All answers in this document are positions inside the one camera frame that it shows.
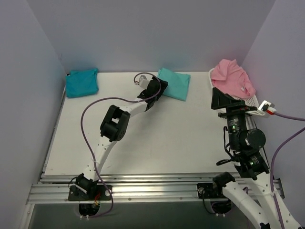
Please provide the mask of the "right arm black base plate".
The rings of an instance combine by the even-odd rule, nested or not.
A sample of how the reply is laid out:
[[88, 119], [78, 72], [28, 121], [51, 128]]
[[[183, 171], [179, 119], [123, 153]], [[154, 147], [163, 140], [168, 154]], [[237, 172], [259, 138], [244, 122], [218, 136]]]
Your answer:
[[198, 183], [197, 184], [198, 198], [201, 199], [217, 199], [226, 198], [212, 182], [209, 183]]

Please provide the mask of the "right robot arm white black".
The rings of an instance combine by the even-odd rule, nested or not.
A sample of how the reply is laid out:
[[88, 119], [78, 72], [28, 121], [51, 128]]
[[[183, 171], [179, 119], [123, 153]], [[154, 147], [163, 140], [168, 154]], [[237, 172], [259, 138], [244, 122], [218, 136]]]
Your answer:
[[218, 161], [217, 165], [233, 164], [246, 183], [245, 187], [241, 187], [230, 173], [223, 172], [213, 178], [213, 194], [231, 201], [256, 229], [301, 229], [302, 225], [290, 213], [276, 190], [276, 157], [273, 156], [268, 166], [260, 153], [266, 144], [265, 134], [258, 128], [249, 129], [246, 121], [251, 115], [276, 115], [296, 121], [304, 119], [280, 114], [268, 101], [263, 101], [259, 107], [249, 106], [244, 100], [237, 100], [216, 87], [212, 89], [211, 109], [223, 110], [218, 117], [226, 120], [223, 128], [224, 150], [229, 157]]

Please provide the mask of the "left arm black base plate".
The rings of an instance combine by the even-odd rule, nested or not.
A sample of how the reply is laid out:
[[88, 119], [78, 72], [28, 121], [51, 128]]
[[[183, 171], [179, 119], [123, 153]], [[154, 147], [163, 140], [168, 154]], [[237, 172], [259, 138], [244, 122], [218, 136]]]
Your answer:
[[106, 188], [102, 185], [98, 185], [97, 189], [90, 194], [87, 194], [87, 191], [77, 185], [72, 185], [69, 187], [68, 194], [69, 201], [110, 201], [110, 194]]

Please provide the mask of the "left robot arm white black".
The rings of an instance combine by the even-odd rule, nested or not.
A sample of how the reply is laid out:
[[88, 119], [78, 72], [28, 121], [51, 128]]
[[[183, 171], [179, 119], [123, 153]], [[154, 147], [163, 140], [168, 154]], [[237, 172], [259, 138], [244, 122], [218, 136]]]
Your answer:
[[[97, 195], [98, 183], [104, 182], [101, 178], [102, 167], [112, 148], [125, 136], [130, 119], [152, 108], [164, 93], [168, 83], [156, 76], [153, 76], [151, 80], [147, 80], [142, 75], [138, 85], [143, 88], [143, 91], [134, 100], [119, 97], [98, 99], [90, 103], [81, 114], [81, 133], [93, 160], [93, 165], [87, 165], [83, 173], [76, 178], [76, 187], [79, 188], [79, 195], [85, 200], [91, 200]], [[127, 105], [111, 105], [109, 107], [100, 125], [98, 145], [93, 150], [85, 135], [83, 127], [84, 116], [91, 106], [106, 100], [121, 100], [126, 102]]]

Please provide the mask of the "mint green t-shirt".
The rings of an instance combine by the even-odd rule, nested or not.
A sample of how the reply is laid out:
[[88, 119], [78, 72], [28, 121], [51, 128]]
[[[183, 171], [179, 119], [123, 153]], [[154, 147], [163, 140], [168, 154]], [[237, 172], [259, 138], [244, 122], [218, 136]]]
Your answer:
[[158, 71], [158, 78], [168, 83], [163, 95], [180, 101], [186, 101], [191, 76], [176, 73], [166, 68]]

